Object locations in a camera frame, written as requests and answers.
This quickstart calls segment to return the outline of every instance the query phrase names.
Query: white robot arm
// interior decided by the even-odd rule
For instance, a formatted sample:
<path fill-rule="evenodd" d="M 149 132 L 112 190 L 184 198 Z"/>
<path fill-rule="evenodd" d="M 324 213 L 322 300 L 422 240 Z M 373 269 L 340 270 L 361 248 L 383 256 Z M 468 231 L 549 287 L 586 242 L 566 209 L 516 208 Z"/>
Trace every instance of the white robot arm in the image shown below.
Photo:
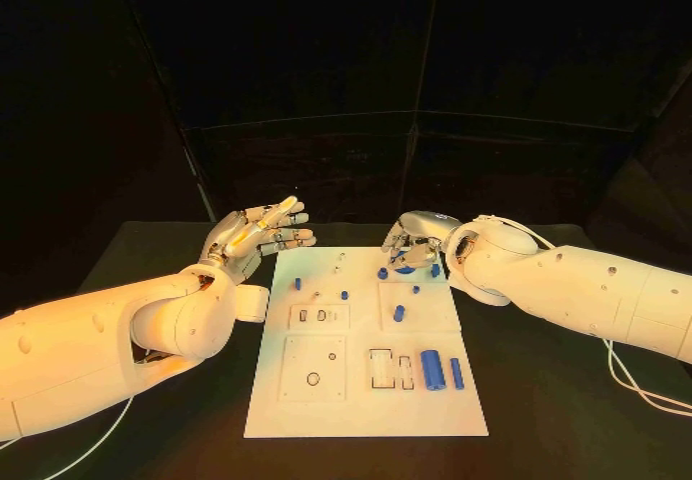
<path fill-rule="evenodd" d="M 234 319 L 262 322 L 268 290 L 240 285 L 262 255 L 314 245 L 295 197 L 232 212 L 180 273 L 17 311 L 0 320 L 0 441 L 51 430 L 197 366 Z M 132 358 L 132 342 L 154 352 Z"/>
<path fill-rule="evenodd" d="M 445 253 L 449 285 L 479 302 L 692 363 L 692 277 L 582 248 L 553 247 L 520 224 L 481 215 L 461 222 L 400 215 L 383 251 L 410 245 L 389 268 L 420 267 Z M 539 248 L 533 237 L 546 244 Z"/>

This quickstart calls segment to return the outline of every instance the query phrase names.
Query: white platform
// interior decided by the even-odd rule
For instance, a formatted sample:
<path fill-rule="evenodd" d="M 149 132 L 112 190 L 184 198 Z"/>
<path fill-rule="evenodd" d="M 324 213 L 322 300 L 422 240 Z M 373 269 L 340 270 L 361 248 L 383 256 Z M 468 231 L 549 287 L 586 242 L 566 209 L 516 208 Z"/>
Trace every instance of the white platform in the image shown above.
<path fill-rule="evenodd" d="M 390 272 L 380 280 L 376 273 L 386 261 L 379 248 L 279 253 L 245 437 L 487 435 L 443 275 L 432 278 L 428 268 L 409 275 Z M 400 323 L 393 321 L 399 304 L 406 308 Z M 381 355 L 373 363 L 370 349 L 390 350 L 390 365 Z M 425 389 L 420 352 L 429 349 L 442 361 L 441 391 Z M 399 368 L 399 357 L 409 357 L 410 373 Z M 454 388 L 452 357 L 462 390 Z M 394 388 L 373 389 L 371 375 L 389 375 Z M 402 388 L 406 375 L 412 390 Z"/>

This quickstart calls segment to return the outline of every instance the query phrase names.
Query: wire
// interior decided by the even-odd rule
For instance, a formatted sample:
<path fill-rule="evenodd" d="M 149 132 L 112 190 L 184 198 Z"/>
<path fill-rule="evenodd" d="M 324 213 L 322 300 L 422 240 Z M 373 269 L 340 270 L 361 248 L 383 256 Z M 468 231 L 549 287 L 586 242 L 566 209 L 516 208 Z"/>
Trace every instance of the wire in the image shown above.
<path fill-rule="evenodd" d="M 46 477 L 43 480 L 51 480 L 54 477 L 57 477 L 59 475 L 61 475 L 90 454 L 90 452 L 93 452 L 93 450 L 96 449 L 96 447 L 103 443 L 105 439 L 108 438 L 108 436 L 110 435 L 112 431 L 115 430 L 115 427 L 118 426 L 119 424 L 119 421 L 122 420 L 122 417 L 125 416 L 125 412 L 126 412 L 126 409 L 129 408 L 129 405 L 132 403 L 132 398 L 133 397 L 129 397 L 129 400 L 126 401 L 126 405 L 125 405 L 125 408 L 122 409 L 122 412 L 119 412 L 119 416 L 113 422 L 113 424 L 110 425 L 110 428 L 108 429 L 108 431 L 105 432 L 103 436 L 100 437 L 100 440 L 97 440 L 97 442 L 93 444 L 93 446 L 86 450 L 86 452 L 82 454 L 82 456 L 57 472 L 57 473 L 53 473 L 48 477 Z"/>
<path fill-rule="evenodd" d="M 668 397 L 664 397 L 663 395 L 658 395 L 655 393 L 647 392 L 645 390 L 641 390 L 638 388 L 637 382 L 634 381 L 634 378 L 629 375 L 629 372 L 627 370 L 627 367 L 624 366 L 622 361 L 619 360 L 619 357 L 615 354 L 615 351 L 612 350 L 612 340 L 605 340 L 603 338 L 601 339 L 602 343 L 605 344 L 605 348 L 608 350 L 608 369 L 609 369 L 609 374 L 612 375 L 612 378 L 615 382 L 627 389 L 638 393 L 638 396 L 642 398 L 644 402 L 648 403 L 654 408 L 658 410 L 663 410 L 664 412 L 674 413 L 676 415 L 684 415 L 686 417 L 692 417 L 692 405 L 687 405 L 683 402 L 678 402 L 677 400 L 673 400 Z M 627 379 L 629 380 L 631 385 L 627 385 L 619 378 L 615 375 L 615 370 L 612 369 L 612 358 L 615 359 L 616 365 L 619 366 L 624 375 L 627 376 Z M 674 408 L 667 408 L 663 405 L 658 405 L 654 403 L 650 398 L 655 398 L 657 400 L 661 400 L 673 405 L 677 405 L 678 407 L 683 407 L 689 409 L 689 412 L 684 412 L 683 410 L 676 410 Z"/>
<path fill-rule="evenodd" d="M 494 220 L 498 220 L 500 222 L 505 223 L 507 225 L 511 225 L 514 228 L 517 228 L 518 230 L 526 232 L 529 235 L 533 235 L 533 237 L 536 237 L 543 242 L 544 246 L 549 249 L 554 248 L 554 245 L 529 227 L 521 225 L 518 222 L 514 222 L 508 218 L 495 217 L 494 215 L 481 215 L 481 217 L 492 218 Z"/>
<path fill-rule="evenodd" d="M 1 447 L 0 447 L 0 450 L 2 448 L 7 448 L 14 442 L 18 442 L 18 440 L 21 440 L 21 437 L 15 438 L 14 440 L 10 440 Z"/>

